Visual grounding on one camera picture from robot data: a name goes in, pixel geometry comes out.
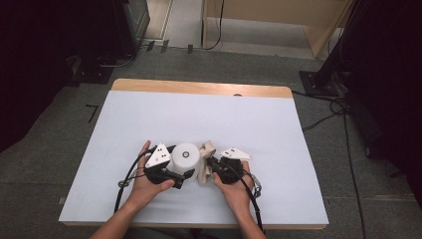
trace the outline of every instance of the white plastic part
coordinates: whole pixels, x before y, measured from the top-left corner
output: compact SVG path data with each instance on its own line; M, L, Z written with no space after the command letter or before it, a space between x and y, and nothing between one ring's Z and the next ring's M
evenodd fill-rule
M227 150L221 151L221 155L227 158L237 158L243 160L252 159L251 155L236 147L232 147Z
M194 181L199 170L199 148L188 142L180 143L171 152L174 172L183 175L188 170L195 169L187 181Z
M152 156L149 157L148 162L146 163L145 167L150 168L152 166L158 165L160 163L170 161L171 160L171 154L168 152L167 147L160 143L158 147L155 149L155 152L152 154Z

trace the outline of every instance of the white table surface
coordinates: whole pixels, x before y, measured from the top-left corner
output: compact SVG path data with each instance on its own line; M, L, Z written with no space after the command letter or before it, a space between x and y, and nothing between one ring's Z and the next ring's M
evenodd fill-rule
M254 159L264 228L328 224L317 175L293 99L110 91L59 221L106 222L140 148L212 140L217 152L238 147ZM131 190L127 187L123 203ZM237 223L212 181L185 182L160 193L133 220L152 227L230 228Z

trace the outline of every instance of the power cord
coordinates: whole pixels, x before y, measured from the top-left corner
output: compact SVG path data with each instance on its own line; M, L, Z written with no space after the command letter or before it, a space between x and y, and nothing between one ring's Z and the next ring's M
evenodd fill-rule
M354 175L354 170L353 170L353 163L351 162L351 153L350 153L350 142L349 142L349 138L348 138L348 129L347 129L347 112L349 110L348 105L343 105L345 104L345 99L343 98L339 98L339 99L330 99L330 98L321 98L321 97L313 97L313 96L308 96L306 94L303 93L299 93L299 92L295 92L292 91L294 94L300 95L300 96L304 96L304 97L309 97L309 98L313 98L313 99L317 99L317 100L322 100L322 101L328 101L330 102L329 104L329 109L333 112L333 114L327 118L321 119L320 121L318 121L317 123L314 123L311 126L305 127L303 128L303 131L309 130L311 128L314 128L315 126L317 126L320 122L327 120L333 116L341 116L343 115L343 123L344 123L344 133L345 133L345 142L346 142L346 148L347 148L347 157L348 157L348 164L349 164L349 168L350 168L350 174L351 174L351 179L353 181L353 188L354 188L354 193L356 195L356 201L357 201L357 207L359 210L359 217L360 217L360 225L361 225L361 229L362 229L362 237L363 239L366 239L366 230L365 230L365 223L364 223L364 218L363 218L363 212L362 212L362 206L361 206L361 202L360 202L360 196L359 196L359 190L357 188L357 183L356 183L356 177ZM341 110L339 111L334 111L332 106L333 104L339 104L341 107Z
M224 163L224 162L219 162L219 163L221 163L223 166L229 168L233 173L235 173L235 175L240 179L242 184L245 186L246 192L248 193L249 198L251 199L252 205L254 206L254 209L255 209L258 227L261 229L262 232L264 232L263 223L261 221L261 210L260 210L260 207L258 206L256 197L254 196L254 194L252 194L251 188L249 188L248 184L246 184L246 182L242 178L242 176L239 175L239 173L237 173L237 171L233 167L231 167L230 165L228 165L227 163ZM252 175L250 173L248 173L248 174L251 176L252 180L254 181L254 184L256 184Z
M119 68L119 67L124 67L127 64L129 64L129 62L131 62L131 60L133 60L133 55L130 55L130 59L127 60L127 62L125 62L123 64L120 64L120 65L103 65L103 64L100 64L100 67L103 67L103 68Z
M347 112L347 110L348 110L348 105L345 103L345 99L344 98L330 99L330 98L324 98L324 97L314 97L314 96L309 96L309 95L306 95L306 94L303 94L303 93L299 93L299 92L296 92L296 91L292 91L292 93L293 94L296 94L296 95L303 96L303 97L308 97L308 98L313 98L313 99L317 99L317 100L329 102L329 110L332 112L332 114L329 115L328 117L324 117L324 118L318 120L317 122L315 122L315 123L313 123L313 124L311 124L309 126L303 127L302 128L302 131L303 132L308 131L310 129L313 129L318 124L320 124L320 123L324 122L325 120L328 120L328 119L330 119L330 118L332 118L334 116L342 116L342 115L345 115L346 112ZM334 109L334 105L338 105L340 107L340 110L336 111Z
M132 180L133 178L136 178L137 177L136 175L132 175L133 169L136 167L137 163L139 162L139 160L143 156L145 156L147 153L153 153L155 151L155 149L156 149L156 146L153 147L153 148L151 148L151 149L149 149L149 150L147 150L147 151L145 151L145 152L143 152L143 153L141 153L136 158L136 160L134 161L133 165L130 167L130 170L127 173L127 175L124 178L124 180L118 183L118 187L120 188L120 190L118 191L117 199L115 200L114 213L116 213L118 211L118 207L120 206L121 196L123 195L124 188L128 186L130 180Z
M223 2L221 3L221 11L220 11L220 28L219 28L219 36L218 36L218 40L217 40L217 42L215 43L215 45L214 46L212 46L212 47L210 47L210 48L204 48L203 50L205 50L205 51L209 51L209 50L212 50L212 49L214 49L219 43L220 43L220 40L221 40L221 22L223 21L223 11L224 11L224 0L223 0Z

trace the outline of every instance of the hand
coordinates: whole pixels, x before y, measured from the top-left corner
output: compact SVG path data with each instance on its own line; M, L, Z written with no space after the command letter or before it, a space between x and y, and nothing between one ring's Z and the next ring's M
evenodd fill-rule
M249 163L242 161L243 169L250 173ZM214 184L223 192L226 203L233 213L249 213L250 198L245 185L239 180L233 184L224 184L216 172L213 173ZM249 175L244 175L243 180L252 189L254 182Z
M150 145L151 145L151 142L148 140L143 146L139 154L147 151ZM160 184L154 184L150 182L143 172L143 168L145 167L145 164L146 164L146 157L143 156L137 164L138 170L136 172L136 176L140 176L140 177L137 177L134 179L133 189L129 197L127 198L126 202L124 203L124 206L129 206L130 208L136 211L148 205L148 203L158 193L165 191L174 185L174 181L171 179L163 181Z

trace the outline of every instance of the gray carpet floor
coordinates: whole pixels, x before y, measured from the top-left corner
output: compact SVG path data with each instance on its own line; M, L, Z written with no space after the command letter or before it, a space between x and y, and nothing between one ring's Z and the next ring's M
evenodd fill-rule
M286 86L302 92L298 71L317 71L322 62L277 56L160 48L141 49L116 68L107 85L64 87L27 136L0 153L0 238L88 238L97 227L58 222L100 111L118 78ZM302 126L329 116L329 103L295 95ZM268 230L268 238L422 238L422 212L405 177L391 163L365 157L352 116L346 117L351 164L362 220L347 157L343 117L305 132L316 168L329 225L323 230Z

